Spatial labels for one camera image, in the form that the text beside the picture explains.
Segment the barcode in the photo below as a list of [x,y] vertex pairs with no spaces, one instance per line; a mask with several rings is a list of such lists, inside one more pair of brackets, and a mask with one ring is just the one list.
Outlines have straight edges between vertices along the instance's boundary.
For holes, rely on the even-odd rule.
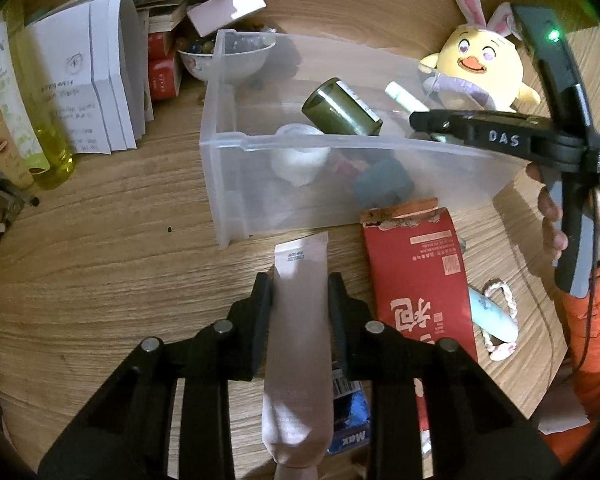
[[348,381],[342,373],[342,370],[337,368],[332,373],[334,399],[352,394],[360,389],[360,383],[358,381]]
[[304,260],[304,251],[296,251],[295,253],[289,253],[286,260],[288,262],[294,262],[296,260]]
[[445,267],[445,276],[460,272],[460,260],[457,254],[442,256],[442,266]]

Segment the lotion tube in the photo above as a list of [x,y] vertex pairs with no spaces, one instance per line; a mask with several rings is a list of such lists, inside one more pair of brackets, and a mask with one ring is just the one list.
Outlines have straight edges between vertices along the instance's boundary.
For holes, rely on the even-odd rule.
[[13,141],[0,111],[0,172],[20,189],[33,184],[33,176],[29,173],[16,143]]
[[333,437],[326,232],[276,246],[262,441],[275,480],[315,480]]

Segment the red packaging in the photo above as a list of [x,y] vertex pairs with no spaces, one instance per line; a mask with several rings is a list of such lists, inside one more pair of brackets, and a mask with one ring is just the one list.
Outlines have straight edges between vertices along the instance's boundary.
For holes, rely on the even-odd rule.
[[173,43],[173,35],[170,32],[152,32],[149,34],[146,42],[149,61],[167,57],[171,43]]
[[[378,319],[410,339],[451,337],[477,361],[462,252],[451,215],[437,202],[363,214]],[[420,429],[427,430],[422,390],[416,392]]]
[[182,81],[180,57],[175,48],[164,59],[149,62],[149,90],[151,101],[178,96]]

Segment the person hand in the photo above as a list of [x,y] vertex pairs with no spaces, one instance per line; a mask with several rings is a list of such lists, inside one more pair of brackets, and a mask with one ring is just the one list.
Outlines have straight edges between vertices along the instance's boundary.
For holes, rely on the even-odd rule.
[[[526,167],[526,174],[536,182],[542,183],[542,174],[538,165],[531,163]],[[598,261],[600,262],[600,192],[595,192],[598,200]],[[554,260],[560,258],[562,251],[567,248],[569,240],[562,231],[555,229],[553,222],[562,218],[562,208],[558,207],[544,186],[538,195],[538,209],[542,213],[542,238],[544,238],[544,251]]]

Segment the rope toy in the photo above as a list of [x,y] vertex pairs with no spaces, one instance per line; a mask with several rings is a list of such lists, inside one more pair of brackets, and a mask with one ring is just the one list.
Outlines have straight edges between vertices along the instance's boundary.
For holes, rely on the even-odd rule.
[[[491,285],[485,287],[483,292],[484,297],[491,298],[493,293],[499,288],[502,289],[504,299],[507,301],[507,305],[509,307],[509,315],[511,316],[513,322],[517,325],[518,321],[516,320],[516,318],[518,317],[518,306],[516,304],[516,300],[513,299],[513,293],[511,292],[511,289],[509,288],[509,285],[507,285],[507,283],[491,283]],[[498,346],[494,345],[491,341],[491,334],[489,334],[485,330],[482,330],[482,338],[484,339],[484,346],[486,347],[487,352],[489,352],[489,359],[491,359],[492,361],[503,361],[510,355],[513,355],[513,352],[516,350],[515,342],[502,343]]]

